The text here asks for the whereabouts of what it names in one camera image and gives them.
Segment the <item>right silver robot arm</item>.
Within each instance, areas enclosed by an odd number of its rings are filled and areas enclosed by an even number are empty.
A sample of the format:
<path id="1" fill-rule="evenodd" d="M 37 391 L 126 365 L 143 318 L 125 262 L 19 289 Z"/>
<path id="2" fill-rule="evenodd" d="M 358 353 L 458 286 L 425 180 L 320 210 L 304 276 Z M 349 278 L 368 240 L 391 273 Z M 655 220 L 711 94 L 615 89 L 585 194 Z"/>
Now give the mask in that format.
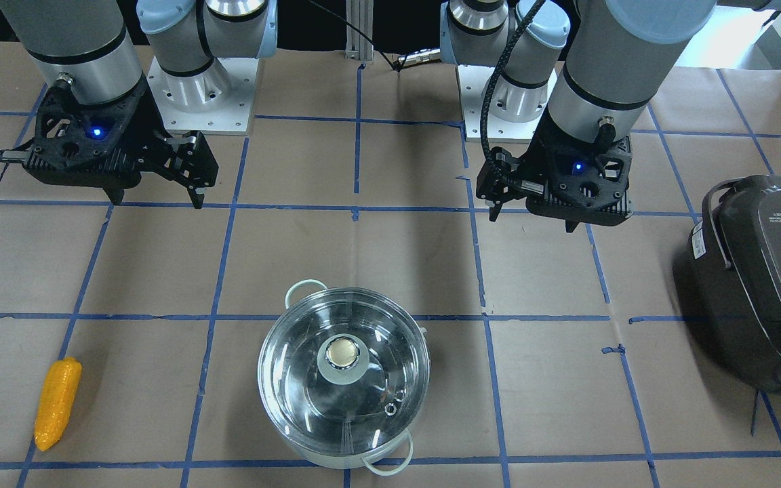
<path id="1" fill-rule="evenodd" d="M 115 1 L 0 1 L 47 81 L 30 142 L 0 151 L 43 184 L 112 204 L 154 173 L 195 208 L 219 173 L 207 133 L 247 132 L 258 62 L 278 43 L 275 1 L 139 1 L 145 73 Z"/>

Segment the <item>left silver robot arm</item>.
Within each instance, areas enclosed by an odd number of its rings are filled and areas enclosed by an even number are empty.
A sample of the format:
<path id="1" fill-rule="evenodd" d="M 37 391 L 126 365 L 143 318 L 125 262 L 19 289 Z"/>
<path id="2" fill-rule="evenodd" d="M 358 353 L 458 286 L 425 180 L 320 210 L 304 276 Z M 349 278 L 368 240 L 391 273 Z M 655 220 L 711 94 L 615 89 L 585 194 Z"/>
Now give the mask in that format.
<path id="1" fill-rule="evenodd" d="M 626 222 L 631 129 L 717 6 L 576 1 L 573 28 L 553 1 L 443 3 L 442 60 L 491 70 L 475 109 L 489 219 L 524 200 L 568 232 Z"/>

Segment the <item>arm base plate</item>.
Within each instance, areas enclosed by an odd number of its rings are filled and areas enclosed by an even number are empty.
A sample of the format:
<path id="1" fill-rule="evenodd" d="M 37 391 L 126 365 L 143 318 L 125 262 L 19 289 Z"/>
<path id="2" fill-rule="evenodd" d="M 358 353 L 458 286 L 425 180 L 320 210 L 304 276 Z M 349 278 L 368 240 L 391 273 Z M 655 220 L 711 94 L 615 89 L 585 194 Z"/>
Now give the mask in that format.
<path id="1" fill-rule="evenodd" d="M 174 77 L 154 58 L 148 85 L 168 132 L 245 136 L 254 113 L 258 72 L 260 59 L 218 58 L 199 75 Z"/>
<path id="2" fill-rule="evenodd" d="M 485 86 L 493 72 L 487 66 L 458 65 L 460 106 L 464 115 L 464 130 L 468 142 L 481 137 L 480 116 Z M 555 67 L 546 84 L 536 89 L 497 81 L 487 116 L 487 139 L 492 143 L 529 143 L 546 111 L 546 103 L 554 90 L 559 68 Z"/>

